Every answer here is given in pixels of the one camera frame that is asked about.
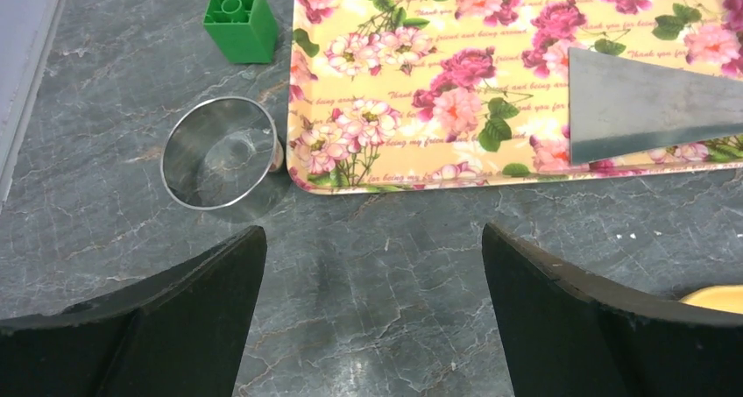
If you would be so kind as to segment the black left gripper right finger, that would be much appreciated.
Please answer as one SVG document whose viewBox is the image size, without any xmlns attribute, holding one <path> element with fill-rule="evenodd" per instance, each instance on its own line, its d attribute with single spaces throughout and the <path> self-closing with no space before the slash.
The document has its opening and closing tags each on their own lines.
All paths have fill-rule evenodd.
<svg viewBox="0 0 743 397">
<path fill-rule="evenodd" d="M 740 315 L 622 286 L 494 223 L 482 257 L 516 395 L 741 395 Z"/>
</svg>

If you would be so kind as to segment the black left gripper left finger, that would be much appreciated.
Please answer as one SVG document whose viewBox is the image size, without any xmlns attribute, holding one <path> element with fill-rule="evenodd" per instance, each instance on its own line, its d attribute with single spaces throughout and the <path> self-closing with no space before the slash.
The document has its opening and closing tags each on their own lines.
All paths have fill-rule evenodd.
<svg viewBox="0 0 743 397">
<path fill-rule="evenodd" d="M 251 226 L 117 291 L 2 320 L 2 395 L 230 395 L 266 254 Z"/>
</svg>

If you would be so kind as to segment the yellow cutting mat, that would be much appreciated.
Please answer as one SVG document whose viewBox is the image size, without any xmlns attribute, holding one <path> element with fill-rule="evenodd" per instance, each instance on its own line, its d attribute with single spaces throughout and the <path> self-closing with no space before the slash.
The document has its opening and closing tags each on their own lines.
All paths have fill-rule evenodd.
<svg viewBox="0 0 743 397">
<path fill-rule="evenodd" d="M 700 308 L 742 315 L 742 290 L 742 285 L 704 287 L 684 296 L 679 302 Z"/>
</svg>

